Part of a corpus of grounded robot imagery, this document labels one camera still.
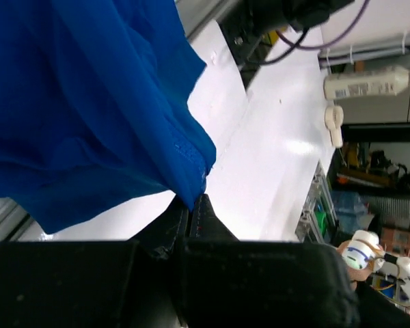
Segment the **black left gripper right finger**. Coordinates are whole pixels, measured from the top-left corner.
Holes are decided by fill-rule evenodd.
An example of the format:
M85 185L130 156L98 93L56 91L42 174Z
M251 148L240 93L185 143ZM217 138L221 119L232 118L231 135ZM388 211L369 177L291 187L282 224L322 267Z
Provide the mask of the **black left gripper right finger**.
M323 243L239 241L210 199L182 242L189 327L357 327L358 300L338 252Z

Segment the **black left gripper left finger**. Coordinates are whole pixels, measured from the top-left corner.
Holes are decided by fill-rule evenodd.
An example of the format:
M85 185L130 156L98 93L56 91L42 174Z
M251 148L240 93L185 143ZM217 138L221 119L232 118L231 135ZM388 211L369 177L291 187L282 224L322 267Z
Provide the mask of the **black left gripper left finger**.
M179 199L126 241L0 242L0 327L185 327L170 288Z

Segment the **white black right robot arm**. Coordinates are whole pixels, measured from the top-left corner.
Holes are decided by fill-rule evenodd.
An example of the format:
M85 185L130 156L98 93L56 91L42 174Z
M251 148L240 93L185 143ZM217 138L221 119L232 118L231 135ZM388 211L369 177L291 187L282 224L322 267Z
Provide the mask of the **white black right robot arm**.
M353 1L349 0L253 0L248 1L253 28L266 33L290 25L295 31L311 29Z

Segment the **blue white red jacket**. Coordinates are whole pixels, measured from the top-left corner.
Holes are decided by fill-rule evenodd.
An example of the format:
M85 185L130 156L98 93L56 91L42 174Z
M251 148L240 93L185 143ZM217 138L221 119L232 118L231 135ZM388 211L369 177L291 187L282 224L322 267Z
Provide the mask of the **blue white red jacket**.
M205 66L173 1L0 1L0 197L48 234L166 190L193 209Z

